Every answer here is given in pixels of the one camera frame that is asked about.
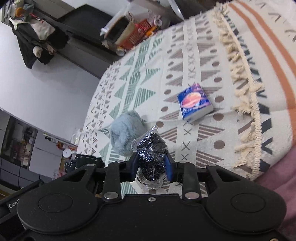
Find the shiny black foil bag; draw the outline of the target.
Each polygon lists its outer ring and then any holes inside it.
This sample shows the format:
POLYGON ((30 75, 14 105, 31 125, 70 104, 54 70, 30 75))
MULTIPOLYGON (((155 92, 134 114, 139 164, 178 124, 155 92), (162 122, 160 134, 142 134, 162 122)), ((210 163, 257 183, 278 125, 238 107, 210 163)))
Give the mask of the shiny black foil bag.
POLYGON ((139 155, 136 181, 143 193, 162 188, 166 178, 164 157, 168 147, 155 125, 132 141, 132 150, 139 155))

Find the grey-blue plush toy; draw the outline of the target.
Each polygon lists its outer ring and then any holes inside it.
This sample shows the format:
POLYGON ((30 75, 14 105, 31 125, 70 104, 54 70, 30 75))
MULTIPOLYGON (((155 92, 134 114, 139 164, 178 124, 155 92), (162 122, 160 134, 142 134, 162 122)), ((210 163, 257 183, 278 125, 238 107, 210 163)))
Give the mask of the grey-blue plush toy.
POLYGON ((110 126, 110 142, 114 152, 121 156, 132 153, 132 142, 142 136, 147 128, 135 110, 121 114, 110 126))

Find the blue planet tissue pack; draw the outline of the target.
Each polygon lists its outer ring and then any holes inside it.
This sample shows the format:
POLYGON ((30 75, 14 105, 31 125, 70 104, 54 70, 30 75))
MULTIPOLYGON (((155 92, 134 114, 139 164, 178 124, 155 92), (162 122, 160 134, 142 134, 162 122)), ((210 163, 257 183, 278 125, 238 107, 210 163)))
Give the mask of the blue planet tissue pack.
POLYGON ((178 94, 182 119, 192 123, 214 110, 202 87, 195 83, 178 94))

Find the white round kettle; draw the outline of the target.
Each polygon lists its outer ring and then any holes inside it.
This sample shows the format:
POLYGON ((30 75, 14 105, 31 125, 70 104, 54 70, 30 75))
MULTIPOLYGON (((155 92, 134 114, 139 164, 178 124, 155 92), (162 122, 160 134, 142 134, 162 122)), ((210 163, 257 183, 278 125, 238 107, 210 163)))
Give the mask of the white round kettle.
POLYGON ((67 149, 63 150, 62 155, 65 159, 73 159, 73 158, 75 158, 76 151, 67 148, 67 149))

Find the patterned white fringed blanket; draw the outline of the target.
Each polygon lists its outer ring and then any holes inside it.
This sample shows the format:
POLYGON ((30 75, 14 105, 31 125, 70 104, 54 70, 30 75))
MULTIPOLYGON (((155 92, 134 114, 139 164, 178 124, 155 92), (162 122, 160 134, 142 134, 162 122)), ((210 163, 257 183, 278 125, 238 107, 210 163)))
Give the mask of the patterned white fringed blanket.
POLYGON ((175 161, 256 179, 295 145, 295 3, 217 4, 134 47, 102 75, 77 152, 126 160, 110 127, 131 110, 175 161))

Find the pink bed sheet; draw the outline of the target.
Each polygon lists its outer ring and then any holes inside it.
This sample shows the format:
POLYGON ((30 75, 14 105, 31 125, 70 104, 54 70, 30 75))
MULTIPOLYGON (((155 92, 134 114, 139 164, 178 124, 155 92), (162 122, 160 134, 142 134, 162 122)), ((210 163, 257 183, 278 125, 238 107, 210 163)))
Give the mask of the pink bed sheet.
POLYGON ((287 213, 280 227, 280 232, 289 240, 295 240, 295 147, 256 182, 278 193, 287 205, 287 213))

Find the dark grey wardrobe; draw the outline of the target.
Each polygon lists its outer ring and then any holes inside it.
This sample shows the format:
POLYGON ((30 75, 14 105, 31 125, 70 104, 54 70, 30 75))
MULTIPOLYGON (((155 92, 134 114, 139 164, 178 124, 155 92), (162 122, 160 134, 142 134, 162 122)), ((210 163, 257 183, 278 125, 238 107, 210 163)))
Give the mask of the dark grey wardrobe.
MULTIPOLYGON (((75 9, 64 1, 35 1, 35 14, 60 30, 58 19, 75 9)), ((59 54, 97 78, 101 78, 107 67, 121 58, 103 45, 92 45, 72 37, 59 54)))

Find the dark bowl with rim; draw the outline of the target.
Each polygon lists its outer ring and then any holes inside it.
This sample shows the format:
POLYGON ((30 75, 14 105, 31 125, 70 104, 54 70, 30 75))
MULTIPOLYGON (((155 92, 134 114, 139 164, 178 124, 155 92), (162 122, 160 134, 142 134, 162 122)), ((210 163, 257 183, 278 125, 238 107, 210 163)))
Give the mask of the dark bowl with rim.
POLYGON ((136 29, 135 23, 126 16, 120 17, 107 31, 105 39, 111 44, 119 45, 136 29))

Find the red plastic basket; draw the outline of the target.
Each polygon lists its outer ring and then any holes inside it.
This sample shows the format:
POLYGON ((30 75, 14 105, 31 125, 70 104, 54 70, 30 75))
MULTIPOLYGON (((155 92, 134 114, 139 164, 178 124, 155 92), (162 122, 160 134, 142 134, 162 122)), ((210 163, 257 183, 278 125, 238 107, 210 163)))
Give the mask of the red plastic basket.
POLYGON ((139 44, 142 40, 145 38, 148 38, 153 31, 155 31, 158 28, 158 26, 154 24, 150 24, 147 19, 135 24, 135 30, 132 31, 132 33, 126 37, 124 40, 121 41, 119 44, 119 47, 130 50, 137 44, 139 44))

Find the black flat panel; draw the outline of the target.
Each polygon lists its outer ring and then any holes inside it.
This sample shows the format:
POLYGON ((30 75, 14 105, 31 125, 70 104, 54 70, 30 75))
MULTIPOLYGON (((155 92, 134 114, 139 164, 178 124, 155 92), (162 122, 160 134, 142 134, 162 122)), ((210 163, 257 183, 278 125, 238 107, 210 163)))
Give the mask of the black flat panel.
POLYGON ((58 22, 69 37, 102 46, 101 28, 111 19, 111 15, 85 4, 60 17, 58 22))

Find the hanging dark clothes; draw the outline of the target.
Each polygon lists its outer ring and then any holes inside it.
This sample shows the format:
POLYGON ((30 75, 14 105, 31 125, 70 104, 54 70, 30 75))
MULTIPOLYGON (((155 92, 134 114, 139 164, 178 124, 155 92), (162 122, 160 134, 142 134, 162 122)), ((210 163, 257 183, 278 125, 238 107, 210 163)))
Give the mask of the hanging dark clothes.
POLYGON ((69 37, 58 27, 34 14, 33 1, 12 1, 6 18, 16 36, 25 66, 36 61, 48 64, 57 50, 63 49, 69 37))

